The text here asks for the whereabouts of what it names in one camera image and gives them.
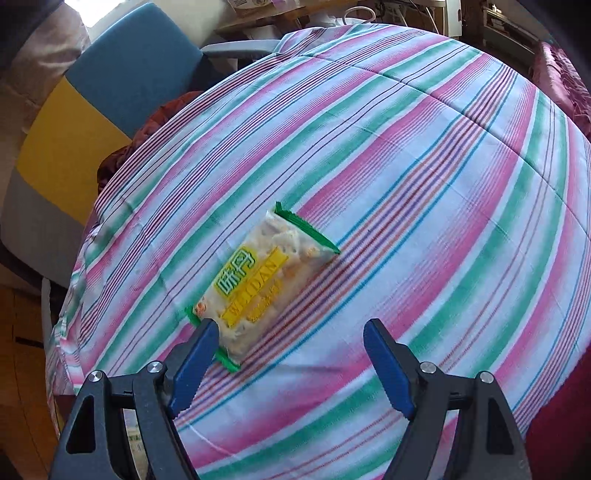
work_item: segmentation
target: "chair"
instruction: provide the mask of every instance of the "chair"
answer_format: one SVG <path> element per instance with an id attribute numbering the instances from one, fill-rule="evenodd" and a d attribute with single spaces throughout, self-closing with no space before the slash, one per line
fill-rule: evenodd
<path id="1" fill-rule="evenodd" d="M 248 58 L 268 54 L 276 43 L 231 43 L 210 51 Z M 24 264 L 22 270 L 43 279 L 44 305 L 50 281 L 69 285 L 96 199 L 100 162 L 129 144 L 160 105 L 222 79 L 154 4 L 142 5 L 111 26 L 66 72 L 25 140 L 0 222 L 3 247 Z"/>

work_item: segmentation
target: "yellow label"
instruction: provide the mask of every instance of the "yellow label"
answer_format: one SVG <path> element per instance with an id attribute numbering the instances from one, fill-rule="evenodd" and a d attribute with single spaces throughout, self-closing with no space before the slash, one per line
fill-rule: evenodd
<path id="1" fill-rule="evenodd" d="M 276 247 L 269 256 L 261 262 L 260 267 L 258 267 L 252 275 L 250 275 L 243 283 L 239 282 L 239 286 L 236 288 L 232 296 L 230 305 L 228 305 L 228 308 L 226 308 L 222 314 L 222 318 L 226 320 L 229 327 L 234 326 L 238 322 L 244 310 L 246 310 L 246 308 L 252 303 L 254 297 L 267 284 L 269 284 L 272 276 L 281 268 L 287 258 L 287 255 Z M 256 319 L 251 321 L 258 320 L 262 315 L 262 312 L 256 317 Z"/>
<path id="2" fill-rule="evenodd" d="M 246 319 L 249 322 L 255 323 L 259 318 L 261 318 L 262 314 L 265 313 L 266 309 L 269 308 L 269 305 L 273 302 L 277 294 L 281 290 L 281 282 L 279 280 L 275 280 L 271 288 L 269 288 L 269 292 L 267 295 L 261 298 L 259 303 L 257 303 L 254 308 L 246 315 Z"/>

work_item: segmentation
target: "blue gripper pad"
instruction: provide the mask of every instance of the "blue gripper pad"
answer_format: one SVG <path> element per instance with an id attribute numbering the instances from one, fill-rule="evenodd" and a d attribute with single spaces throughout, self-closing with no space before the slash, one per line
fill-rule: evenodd
<path id="1" fill-rule="evenodd" d="M 394 410 L 413 418 L 415 406 L 408 377 L 371 320 L 363 328 L 363 344 Z"/>
<path id="2" fill-rule="evenodd" d="M 168 403 L 168 415 L 171 419 L 175 419 L 179 413 L 191 406 L 218 346 L 217 324 L 210 322 L 174 376 L 173 395 Z"/>

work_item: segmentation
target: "yellow panel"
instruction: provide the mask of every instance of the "yellow panel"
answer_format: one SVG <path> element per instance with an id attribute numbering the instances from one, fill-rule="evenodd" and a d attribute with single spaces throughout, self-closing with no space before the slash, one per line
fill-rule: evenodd
<path id="1" fill-rule="evenodd" d="M 96 200 L 100 162 L 130 142 L 64 77 L 35 118 L 17 169 L 31 187 L 84 224 Z"/>

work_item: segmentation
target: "metal screw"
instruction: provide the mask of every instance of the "metal screw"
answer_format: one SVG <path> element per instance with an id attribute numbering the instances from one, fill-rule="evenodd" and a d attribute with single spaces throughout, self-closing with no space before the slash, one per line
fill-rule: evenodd
<path id="1" fill-rule="evenodd" d="M 435 366 L 435 364 L 432 364 L 431 362 L 423 362 L 421 364 L 421 372 L 426 373 L 426 374 L 433 374 L 437 371 L 437 367 Z"/>
<path id="2" fill-rule="evenodd" d="M 162 364 L 160 362 L 150 362 L 148 364 L 148 372 L 151 374 L 157 374 L 162 370 Z"/>
<path id="3" fill-rule="evenodd" d="M 91 382 L 98 382 L 101 378 L 103 378 L 103 372 L 101 372 L 100 370 L 90 372 L 88 375 L 88 380 L 90 380 Z"/>
<path id="4" fill-rule="evenodd" d="M 482 372 L 480 374 L 480 380 L 484 383 L 493 383 L 495 381 L 495 376 L 490 372 Z"/>

